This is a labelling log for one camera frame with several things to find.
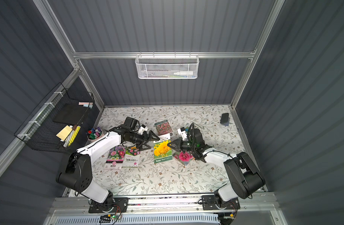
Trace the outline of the yellow sunflower seed packet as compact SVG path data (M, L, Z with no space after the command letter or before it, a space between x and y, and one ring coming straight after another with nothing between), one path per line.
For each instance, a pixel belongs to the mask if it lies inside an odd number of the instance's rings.
M172 160L172 149L168 146L170 142L171 140L166 138L154 141L153 153L155 164Z

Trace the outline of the purple pink flower seed packet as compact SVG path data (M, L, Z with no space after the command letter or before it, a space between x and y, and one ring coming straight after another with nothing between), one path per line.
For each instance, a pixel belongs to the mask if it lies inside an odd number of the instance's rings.
M126 149L121 145L110 149L106 158L104 169L120 170L122 168L125 153Z

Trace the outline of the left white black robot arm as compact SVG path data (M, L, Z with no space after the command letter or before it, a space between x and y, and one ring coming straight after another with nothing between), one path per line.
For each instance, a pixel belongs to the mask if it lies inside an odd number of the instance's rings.
M66 151L56 182L97 203L108 205L107 199L113 197L113 194L93 180L92 165L95 160L123 142L135 144L137 150L144 151L151 148L148 142L159 140L153 131L138 120L126 117L122 125L113 127L99 140L77 150Z

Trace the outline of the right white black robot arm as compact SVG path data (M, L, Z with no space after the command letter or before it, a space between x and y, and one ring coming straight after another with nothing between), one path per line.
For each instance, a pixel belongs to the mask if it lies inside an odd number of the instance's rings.
M246 199L265 185L265 178L250 156L241 152L231 155L207 145L199 129L190 128L186 138L178 138L167 144L171 149L188 153L204 163L224 166L228 182L215 191L218 203L235 198Z

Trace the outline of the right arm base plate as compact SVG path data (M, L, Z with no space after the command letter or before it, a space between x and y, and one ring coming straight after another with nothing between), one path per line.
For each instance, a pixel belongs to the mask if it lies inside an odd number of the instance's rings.
M205 211L211 210L239 210L240 204L238 198L233 198L229 201L223 201L220 197L215 195L202 195L198 200L198 204L202 205Z

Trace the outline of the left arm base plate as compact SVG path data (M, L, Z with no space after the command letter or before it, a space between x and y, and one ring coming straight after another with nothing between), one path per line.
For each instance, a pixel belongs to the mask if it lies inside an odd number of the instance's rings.
M128 202L129 198L127 197L108 197L103 203L98 203L94 200L90 200L88 213L126 212Z

